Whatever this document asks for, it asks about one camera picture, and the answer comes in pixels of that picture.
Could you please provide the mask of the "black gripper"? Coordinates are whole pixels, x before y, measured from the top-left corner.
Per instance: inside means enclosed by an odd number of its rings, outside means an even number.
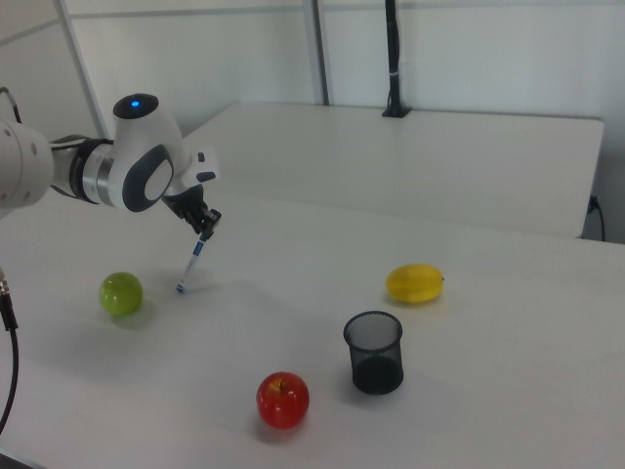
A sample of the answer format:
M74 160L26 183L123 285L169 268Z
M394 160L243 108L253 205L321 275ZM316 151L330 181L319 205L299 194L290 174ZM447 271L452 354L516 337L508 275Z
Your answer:
M163 195L162 201L175 215L191 225L204 240L212 237L222 219L220 211L208 210L202 187L192 187L175 195Z

